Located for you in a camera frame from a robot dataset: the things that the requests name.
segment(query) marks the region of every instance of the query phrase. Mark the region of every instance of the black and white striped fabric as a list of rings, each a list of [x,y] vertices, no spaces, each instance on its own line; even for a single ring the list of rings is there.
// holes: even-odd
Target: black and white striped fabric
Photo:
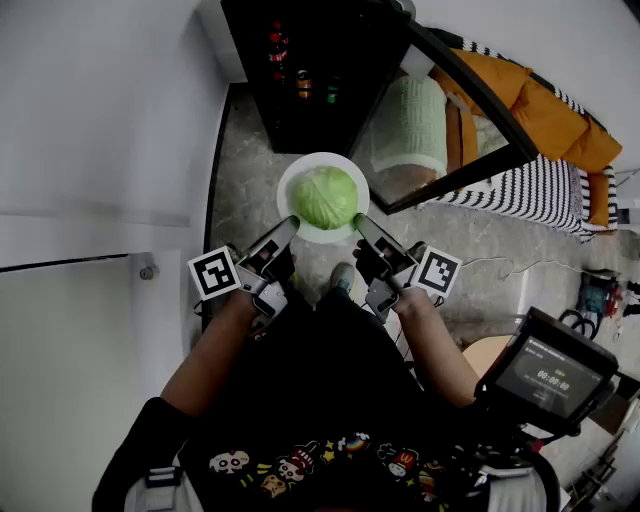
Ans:
[[[514,62],[470,39],[438,29],[432,31],[451,48]],[[553,91],[556,98],[574,112],[587,114],[578,102],[563,91],[535,73],[531,76]],[[596,233],[618,229],[615,175],[611,167],[607,167],[604,173],[609,180],[609,225],[606,227],[589,223],[591,199],[587,173],[565,160],[552,162],[542,155],[523,167],[503,173],[500,184],[489,192],[455,191],[427,202],[449,203],[537,222],[588,242]]]

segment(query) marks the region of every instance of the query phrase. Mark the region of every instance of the floor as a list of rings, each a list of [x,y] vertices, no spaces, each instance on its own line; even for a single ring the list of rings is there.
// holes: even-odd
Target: floor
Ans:
[[[242,90],[234,95],[218,167],[212,248],[231,242],[245,249],[278,223],[278,181],[299,156],[274,154],[251,94]],[[513,315],[530,306],[558,317],[577,300],[580,275],[573,269],[606,267],[622,272],[624,279],[640,280],[640,241],[628,232],[581,244],[542,225],[438,204],[389,217],[372,204],[369,215],[406,247],[423,240],[463,260],[455,287],[439,309],[457,342],[487,333],[506,334]],[[323,246],[294,238],[291,250],[297,256],[301,292],[309,302],[320,299],[338,262],[354,263],[355,242],[354,237],[341,245]],[[363,303],[365,292],[359,278],[352,297]],[[618,357],[624,372],[636,378],[640,378],[638,332],[636,318],[605,320],[596,340]],[[402,340],[399,345],[406,353]],[[545,449],[563,485],[610,440],[590,420],[585,424],[580,437],[564,443],[567,438],[562,439]]]

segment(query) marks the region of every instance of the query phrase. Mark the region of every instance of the white plate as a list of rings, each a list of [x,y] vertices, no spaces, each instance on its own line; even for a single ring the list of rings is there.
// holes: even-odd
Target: white plate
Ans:
[[[356,184],[358,191],[358,213],[367,213],[369,211],[369,186],[362,171],[351,160],[336,155],[335,153],[311,153],[298,158],[293,162],[280,178],[278,183],[278,192],[276,201],[278,205],[278,213],[283,219],[290,215],[296,215],[290,205],[291,192],[295,180],[300,175],[315,169],[316,167],[339,167],[346,172]],[[303,240],[314,242],[316,244],[331,244],[339,242],[351,236],[355,231],[352,223],[346,224],[339,229],[319,229],[309,224],[303,218],[300,218],[300,229],[298,236]]]

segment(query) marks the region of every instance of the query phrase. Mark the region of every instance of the cabbage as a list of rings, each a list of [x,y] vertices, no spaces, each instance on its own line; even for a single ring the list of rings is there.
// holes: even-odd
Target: cabbage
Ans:
[[[358,209],[358,190],[338,167],[318,167],[299,178],[293,189],[296,212],[320,229],[338,229]]]

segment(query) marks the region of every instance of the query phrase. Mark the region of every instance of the screen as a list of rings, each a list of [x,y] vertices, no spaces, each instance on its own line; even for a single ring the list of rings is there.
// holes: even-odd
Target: screen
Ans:
[[[590,368],[529,337],[496,385],[566,419],[601,381]]]

